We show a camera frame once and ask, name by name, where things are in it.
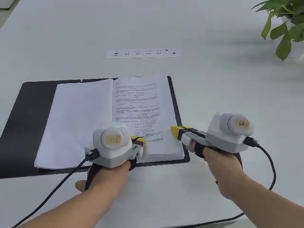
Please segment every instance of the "table surface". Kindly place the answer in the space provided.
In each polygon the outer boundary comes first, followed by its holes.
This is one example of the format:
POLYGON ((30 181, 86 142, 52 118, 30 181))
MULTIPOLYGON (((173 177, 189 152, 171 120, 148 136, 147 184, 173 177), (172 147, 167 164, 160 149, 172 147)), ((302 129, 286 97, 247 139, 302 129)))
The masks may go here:
MULTIPOLYGON (((256 0, 22 0, 0 30, 0 132, 21 84, 80 78, 172 76, 182 122, 206 129, 215 112, 251 117, 254 137, 277 169, 274 191, 304 206, 304 66, 275 57, 260 37, 266 13, 256 0), (180 48, 182 57, 106 60, 113 48, 180 48)), ((245 172, 268 186, 272 173, 258 149, 242 153, 245 172)), ((30 213, 65 175, 0 180, 0 221, 30 213)), ((74 174, 39 211, 77 194, 74 174)), ((137 168, 97 227, 155 228, 240 213, 220 196, 206 163, 137 168)))

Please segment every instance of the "black strap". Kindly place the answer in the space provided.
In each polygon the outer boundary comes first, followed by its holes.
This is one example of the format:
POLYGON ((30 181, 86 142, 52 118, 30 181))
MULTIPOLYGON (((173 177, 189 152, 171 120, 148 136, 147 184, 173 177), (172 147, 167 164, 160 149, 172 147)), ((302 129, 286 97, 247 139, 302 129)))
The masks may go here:
POLYGON ((87 179, 85 183, 85 191, 90 187, 94 177, 96 174, 103 168, 101 165, 97 165, 95 163, 92 164, 92 166, 89 169, 89 172, 87 174, 87 179))
MULTIPOLYGON (((204 155, 203 155, 203 149, 205 148, 206 146, 204 145, 201 145, 199 144, 198 142, 195 144, 195 147, 194 147, 194 154, 199 156, 200 158, 204 158, 204 155)), ((214 150, 214 151, 217 151, 219 153, 223 153, 223 154, 227 154, 228 152, 226 151, 223 151, 223 150, 220 150, 219 148, 216 148, 216 147, 210 147, 210 149, 214 150)), ((243 168, 243 163, 242 163, 242 158, 241 158, 241 155, 239 153, 234 153, 234 156, 237 158, 237 160, 239 161, 239 163, 241 164, 242 168, 243 168)))
MULTIPOLYGON (((130 166, 130 168, 129 168, 129 171, 131 171, 131 170, 133 170, 133 169, 135 168, 135 166, 136 166, 137 158, 135 158, 135 159, 133 159, 133 160, 129 160, 129 161, 130 161, 130 163, 131 163, 131 166, 130 166)), ((95 164, 95 163, 92 164, 92 166, 91 166, 91 168, 89 169, 89 172, 88 172, 88 174, 87 174, 87 179, 86 179, 86 183, 85 183, 85 190, 87 190, 87 189, 90 187, 90 185, 91 185, 91 183, 92 183, 94 177, 96 176, 96 174, 97 174, 102 168, 103 168, 103 166, 101 166, 101 165, 97 165, 97 164, 95 164)))

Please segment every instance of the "number label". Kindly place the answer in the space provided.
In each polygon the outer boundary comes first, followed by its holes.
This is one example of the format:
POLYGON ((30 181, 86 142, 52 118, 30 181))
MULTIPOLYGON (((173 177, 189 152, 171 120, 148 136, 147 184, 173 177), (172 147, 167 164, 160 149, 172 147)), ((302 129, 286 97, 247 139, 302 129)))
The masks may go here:
POLYGON ((236 119, 235 126, 236 128, 248 130, 250 128, 250 122, 244 119, 236 119))
POLYGON ((107 145, 119 145, 120 144, 120 135, 108 134, 105 136, 105 144, 107 145))

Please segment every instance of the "wrist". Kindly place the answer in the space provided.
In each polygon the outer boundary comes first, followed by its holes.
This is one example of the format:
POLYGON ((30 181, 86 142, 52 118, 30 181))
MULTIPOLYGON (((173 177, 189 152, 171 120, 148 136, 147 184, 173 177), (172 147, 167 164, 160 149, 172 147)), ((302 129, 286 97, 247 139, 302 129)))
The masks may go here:
POLYGON ((234 187, 231 188, 232 192, 230 193, 231 195, 231 200, 236 201, 242 192, 245 191, 246 186, 250 183, 251 179, 245 174, 241 173, 234 182, 234 187))

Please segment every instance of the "hand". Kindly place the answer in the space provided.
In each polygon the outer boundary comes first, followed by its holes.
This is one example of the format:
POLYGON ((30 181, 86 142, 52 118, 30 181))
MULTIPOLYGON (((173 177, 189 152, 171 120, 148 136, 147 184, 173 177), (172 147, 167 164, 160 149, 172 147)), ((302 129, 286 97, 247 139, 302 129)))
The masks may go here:
MULTIPOLYGON (((94 177, 90 189, 93 188, 107 188, 109 189, 115 196, 117 196, 125 183, 128 180, 128 173, 131 164, 129 161, 125 162, 123 165, 109 169, 102 168, 94 177)), ((75 187, 81 191, 85 191, 85 180, 80 180, 75 183, 75 187)))
POLYGON ((238 186, 244 182, 247 175, 237 158, 230 153, 222 154, 208 147, 203 150, 205 161, 218 182, 219 192, 227 199, 233 199, 238 186))

